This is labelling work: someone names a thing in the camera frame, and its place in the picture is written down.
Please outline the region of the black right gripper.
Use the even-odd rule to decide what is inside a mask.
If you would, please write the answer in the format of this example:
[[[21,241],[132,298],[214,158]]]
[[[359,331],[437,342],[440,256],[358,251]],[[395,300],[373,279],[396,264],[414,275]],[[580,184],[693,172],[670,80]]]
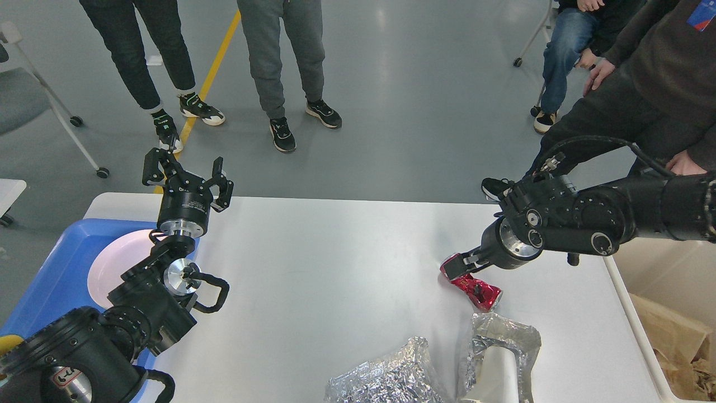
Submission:
[[[499,217],[483,232],[480,247],[456,253],[446,260],[446,275],[477,273],[491,265],[516,269],[535,260],[541,253],[542,250],[519,240],[507,219]]]

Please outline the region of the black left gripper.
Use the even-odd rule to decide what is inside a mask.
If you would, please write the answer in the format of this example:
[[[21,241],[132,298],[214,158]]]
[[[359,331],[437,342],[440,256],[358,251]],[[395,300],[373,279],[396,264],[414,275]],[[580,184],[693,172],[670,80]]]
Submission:
[[[223,157],[213,161],[212,176],[205,180],[195,174],[185,174],[172,151],[152,148],[145,155],[141,183],[159,186],[163,198],[159,205],[157,228],[166,235],[199,238],[208,231],[211,207],[216,212],[226,210],[231,201],[234,183],[223,171]],[[213,199],[210,189],[218,187]]]

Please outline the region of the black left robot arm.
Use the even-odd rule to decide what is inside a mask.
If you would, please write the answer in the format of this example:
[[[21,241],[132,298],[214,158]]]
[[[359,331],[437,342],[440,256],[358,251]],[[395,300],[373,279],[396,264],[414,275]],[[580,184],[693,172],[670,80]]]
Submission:
[[[142,181],[163,187],[150,255],[122,273],[109,292],[109,309],[72,309],[3,354],[3,402],[130,402],[148,380],[163,384],[158,402],[174,398],[171,375],[135,360],[143,350],[159,355],[185,336],[196,324],[192,310],[223,308],[228,282],[203,273],[189,254],[208,231],[210,210],[229,207],[234,183],[221,157],[203,179],[159,148],[146,154]]]

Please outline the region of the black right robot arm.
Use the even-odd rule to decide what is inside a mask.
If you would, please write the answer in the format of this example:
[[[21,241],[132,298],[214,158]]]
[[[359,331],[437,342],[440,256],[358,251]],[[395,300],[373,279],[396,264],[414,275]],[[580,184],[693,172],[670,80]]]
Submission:
[[[553,171],[565,159],[562,148],[576,141],[627,146],[656,172],[576,190]],[[676,176],[629,141],[583,135],[560,141],[539,168],[510,182],[499,197],[501,211],[482,235],[480,246],[442,264],[454,280],[492,265],[516,269],[544,250],[566,252],[576,266],[580,255],[609,256],[637,237],[714,242],[714,172]]]

